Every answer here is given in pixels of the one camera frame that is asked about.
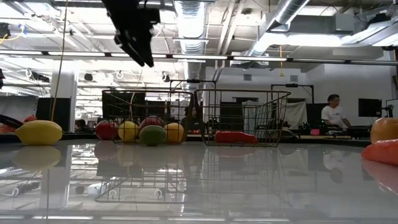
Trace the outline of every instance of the green fruit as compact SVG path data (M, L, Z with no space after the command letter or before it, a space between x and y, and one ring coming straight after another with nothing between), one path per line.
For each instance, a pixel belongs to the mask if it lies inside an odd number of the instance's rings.
M166 141L166 130L158 125L148 125L139 132L139 141L146 146L158 146Z

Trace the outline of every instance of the metal wire basket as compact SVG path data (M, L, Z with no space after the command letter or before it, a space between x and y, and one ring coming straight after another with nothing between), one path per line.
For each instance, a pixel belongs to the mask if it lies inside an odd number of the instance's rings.
M156 120L156 125L164 126L167 135L167 142L170 143L169 136L173 135L177 141L171 143L181 143L187 138L188 128L193 108L193 93L186 91L162 91L162 90L104 90L102 91L103 118L119 126L118 137L113 141L139 142L139 133L143 125L147 125ZM167 124L178 123L184 119L181 126L168 129Z
M288 91L196 90L203 141L207 146L277 147L289 95Z

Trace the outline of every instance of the ceiling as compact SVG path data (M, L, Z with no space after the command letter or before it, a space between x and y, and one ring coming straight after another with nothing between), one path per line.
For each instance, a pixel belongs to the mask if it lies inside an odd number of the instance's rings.
M12 1L0 0L0 22L10 24L11 38L20 35L13 41L4 41L0 50L38 50L38 51L60 51L63 44L63 17L65 13L65 1L26 0L24 3L12 3ZM277 7L277 0L260 1L245 0L243 13L234 15L236 29L233 38L227 47L227 54L231 52L242 52L252 46L257 37L257 26L261 22L261 16ZM209 3L206 18L206 54L215 54L219 44L223 28L223 16L230 4L229 0L217 0ZM388 6L391 1L334 1L334 0L312 0L300 11L300 15L332 16L337 10L345 13L353 13L359 7L363 11L380 6ZM70 1L67 9L67 29L65 33L65 51L73 52L122 52L114 43L113 35L115 28L106 15L106 9L102 7L99 0ZM45 16L30 16L32 13ZM155 54L180 54L180 42L175 41L178 37L178 27L175 13L172 11L161 11L161 23L154 29L152 39L152 52ZM25 34L21 35L20 24L25 26ZM356 58L374 59L375 47L360 47L349 49L350 51L361 49L359 55L351 54ZM316 57L333 58L344 57L344 55L333 54L331 47L302 47L283 45L281 48L269 47L267 54L270 56L291 57ZM79 60L80 81L87 85L99 85L95 82L84 82L87 72L106 73L113 76L114 86L163 86L168 87L160 76L163 73L172 78L184 78L183 64L181 62L156 62L153 68L140 67L137 63L129 60ZM29 58L29 57L2 57L0 55L0 68L6 76L5 83L32 84L40 81L30 80L26 70L39 72L49 78L54 69L52 59ZM270 63L270 67L279 67L280 63ZM286 68L301 68L300 63L288 63ZM44 92L39 88L31 87L39 96L46 95L49 88ZM101 89L79 90L81 95L100 95Z

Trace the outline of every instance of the ductwork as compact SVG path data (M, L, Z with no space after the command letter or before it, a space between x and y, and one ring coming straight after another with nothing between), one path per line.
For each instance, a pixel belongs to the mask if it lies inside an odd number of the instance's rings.
M200 1L174 1L175 11L178 15L178 35L181 38L183 54L204 54L205 42L200 40L205 37L205 20L207 3ZM184 74L187 79L198 79L201 63L184 62Z
M300 10L309 2L310 0L281 0L278 3L278 8L272 12L270 15L273 16L271 19L266 19L264 25L260 27L264 35L257 38L253 43L251 48L247 51L246 56L259 57L264 54L267 48L274 44L269 37L266 36L267 31L275 29L281 25L289 25L290 22L297 16Z

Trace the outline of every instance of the white t-shirt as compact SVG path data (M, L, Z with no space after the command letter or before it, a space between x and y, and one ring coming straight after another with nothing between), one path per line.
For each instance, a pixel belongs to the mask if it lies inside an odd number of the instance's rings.
M339 106L336 108L331 108L326 106L322 109L322 119L328 120L330 123L338 125L341 128L346 128L343 119L346 119L346 115L343 109Z

